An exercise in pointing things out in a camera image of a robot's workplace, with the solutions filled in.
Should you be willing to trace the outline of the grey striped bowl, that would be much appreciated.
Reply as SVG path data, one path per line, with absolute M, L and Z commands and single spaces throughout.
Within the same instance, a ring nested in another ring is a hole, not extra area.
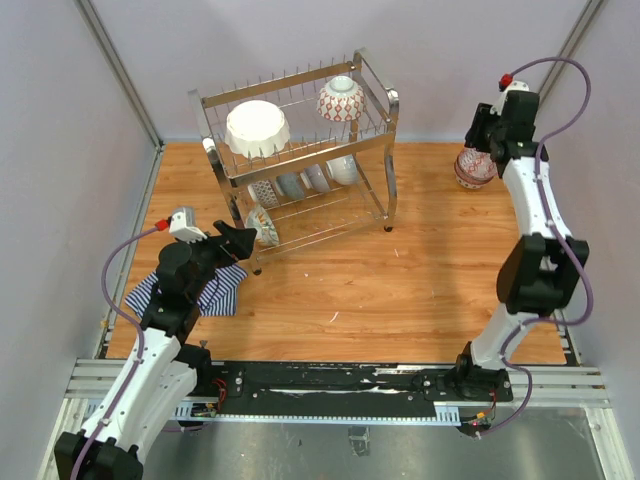
M 308 189 L 313 189 L 320 193 L 327 193 L 331 190 L 318 164 L 306 167 L 304 171 L 300 173 L 300 177 Z

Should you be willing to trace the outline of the grey wave pattern bowl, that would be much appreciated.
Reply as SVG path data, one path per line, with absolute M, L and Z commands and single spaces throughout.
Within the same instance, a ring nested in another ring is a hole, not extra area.
M 285 173 L 277 176 L 276 184 L 282 194 L 291 200 L 299 201 L 306 198 L 305 190 L 296 173 Z

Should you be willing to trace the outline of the steel two-tier dish rack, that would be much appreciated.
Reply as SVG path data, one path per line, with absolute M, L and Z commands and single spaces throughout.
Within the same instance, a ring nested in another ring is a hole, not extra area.
M 323 118 L 316 107 L 321 88 L 339 75 L 351 78 L 364 91 L 363 113 L 346 123 Z M 259 181 L 272 185 L 277 202 L 266 210 L 279 242 L 255 248 L 249 261 L 254 274 L 260 274 L 268 261 L 305 247 L 368 229 L 392 231 L 398 201 L 393 153 L 399 94 L 367 48 L 340 61 L 308 65 L 293 73 L 284 71 L 211 96 L 191 90 L 188 99 L 235 227 L 246 225 L 257 202 L 249 193 L 250 186 Z M 269 101 L 283 111 L 291 136 L 281 149 L 242 156 L 226 143 L 227 116 L 249 100 Z M 329 161 L 341 157 L 350 157 L 355 163 L 356 179 L 351 185 L 328 176 Z M 290 198 L 277 185 L 278 176 L 300 177 L 305 168 L 314 165 L 328 176 L 328 191 L 317 192 L 301 182 L 303 195 Z

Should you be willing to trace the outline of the brown lattice pattern bowl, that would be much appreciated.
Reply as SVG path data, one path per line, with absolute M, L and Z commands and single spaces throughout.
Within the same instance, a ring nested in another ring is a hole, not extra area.
M 259 180 L 251 183 L 247 190 L 252 200 L 265 209 L 277 208 L 280 202 L 276 191 L 269 180 Z

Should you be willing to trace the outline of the pink floral bowl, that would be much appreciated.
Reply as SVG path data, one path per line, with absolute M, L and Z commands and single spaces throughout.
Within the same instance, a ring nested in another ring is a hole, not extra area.
M 469 177 L 469 176 L 467 176 L 466 174 L 464 174 L 464 173 L 461 171 L 461 168 L 460 168 L 460 166 L 459 166 L 459 164 L 458 164 L 458 159 L 457 159 L 457 160 L 455 161 L 455 163 L 454 163 L 454 172 L 455 172 L 455 174 L 458 174 L 458 175 L 460 175 L 460 176 L 466 176 L 466 177 Z

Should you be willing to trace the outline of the black diamond pattern bowl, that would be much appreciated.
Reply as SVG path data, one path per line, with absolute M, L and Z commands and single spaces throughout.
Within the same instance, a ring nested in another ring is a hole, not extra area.
M 473 177 L 460 176 L 458 174 L 456 174 L 455 177 L 459 185 L 470 190 L 480 189 L 486 186 L 490 182 L 490 180 L 486 180 L 486 179 L 478 180 Z

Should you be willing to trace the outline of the plain white bowl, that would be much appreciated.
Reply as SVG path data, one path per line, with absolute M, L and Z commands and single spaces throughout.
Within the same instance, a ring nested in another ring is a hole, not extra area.
M 358 181 L 359 173 L 352 155 L 328 160 L 326 167 L 331 179 L 340 185 L 352 185 Z

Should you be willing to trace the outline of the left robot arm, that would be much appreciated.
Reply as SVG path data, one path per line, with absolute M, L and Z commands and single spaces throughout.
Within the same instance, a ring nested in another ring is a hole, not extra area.
M 176 407 L 215 384 L 208 349 L 187 342 L 198 300 L 222 267 L 253 254 L 257 232 L 218 220 L 217 235 L 177 218 L 162 220 L 174 240 L 159 253 L 156 280 L 124 366 L 96 411 L 54 446 L 62 479 L 139 479 L 150 447 Z

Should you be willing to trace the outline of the grey leaf pattern bowl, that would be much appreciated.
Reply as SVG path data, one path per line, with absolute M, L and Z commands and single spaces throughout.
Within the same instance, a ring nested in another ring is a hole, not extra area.
M 496 164 L 490 154 L 473 148 L 462 150 L 458 164 L 464 174 L 480 182 L 490 181 L 497 174 Z

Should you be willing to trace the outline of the orange green leaf bowl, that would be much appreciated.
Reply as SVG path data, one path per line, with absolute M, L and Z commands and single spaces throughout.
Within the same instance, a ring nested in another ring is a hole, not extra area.
M 261 247 L 275 247 L 280 244 L 278 232 L 264 207 L 256 204 L 247 214 L 245 225 L 256 230 L 256 243 Z

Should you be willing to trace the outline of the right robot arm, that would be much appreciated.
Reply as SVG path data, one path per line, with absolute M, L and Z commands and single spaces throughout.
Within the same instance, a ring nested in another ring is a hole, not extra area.
M 479 104 L 466 148 L 495 164 L 513 202 L 519 240 L 496 281 L 499 305 L 458 356 L 449 384 L 466 400 L 511 399 L 506 363 L 538 323 L 567 306 L 589 256 L 564 223 L 550 186 L 544 147 L 534 141 L 538 94 L 515 82 L 493 105 Z

